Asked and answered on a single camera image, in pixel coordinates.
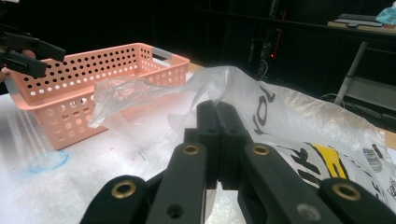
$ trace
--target white plastic package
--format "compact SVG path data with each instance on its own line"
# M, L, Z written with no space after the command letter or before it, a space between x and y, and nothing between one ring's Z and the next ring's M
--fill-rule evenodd
M306 183L318 188L325 178L348 178L396 213L396 167L379 131L338 105L256 81L232 66L200 69L182 87L106 79L95 86L94 99L90 125L126 134L158 172L184 129L195 127L195 107L222 101L235 107L253 141L273 146ZM148 130L153 122L158 128Z

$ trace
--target pink plastic basket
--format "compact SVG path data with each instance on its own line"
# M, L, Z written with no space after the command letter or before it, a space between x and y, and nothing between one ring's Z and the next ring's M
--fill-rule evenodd
M157 85L179 86L186 82L190 61L134 43L67 55L63 63L43 62L48 64L45 77L11 72L7 89L19 109L34 113L54 149L62 149L105 130L88 127L95 82L135 75Z

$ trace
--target brass screw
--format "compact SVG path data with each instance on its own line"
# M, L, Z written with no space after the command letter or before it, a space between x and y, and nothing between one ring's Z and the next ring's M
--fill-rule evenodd
M189 154L189 155L197 154L198 151L199 151L199 148L196 146L186 146L183 148L183 152L185 154Z
M131 196L136 191L136 184L132 180L124 180L114 185L111 195L117 199Z
M361 198L361 193L348 184L334 184L332 190L334 190L338 196L350 201L357 201Z
M253 152L258 154L258 155L265 156L265 155L268 155L268 153L270 153L270 150L268 148L266 148L266 147L255 146L253 148Z

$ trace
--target yellow stripe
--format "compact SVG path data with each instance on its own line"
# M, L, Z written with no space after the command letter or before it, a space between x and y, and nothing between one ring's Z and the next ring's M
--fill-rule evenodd
M335 151L333 148L325 147L317 144L312 144L312 146L321 155L321 158L326 164L327 170L329 171L332 177L341 177L347 179L347 175L346 175L347 171L344 169L344 166L341 164L337 151Z

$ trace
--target dark background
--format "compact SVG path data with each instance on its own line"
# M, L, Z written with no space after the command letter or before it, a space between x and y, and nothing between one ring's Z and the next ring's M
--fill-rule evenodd
M59 46L67 54L134 42L166 49L203 66L234 65L248 75L319 98L337 93L359 48L359 39L282 29L276 56L265 77L259 58L250 61L252 42L260 45L268 27L206 20L192 8L267 17L268 0L59 1L21 0L7 4L0 23L15 26ZM393 0L279 0L276 19L326 25L341 13L377 15ZM396 51L394 43L370 48ZM396 86L396 56L366 50L356 74Z

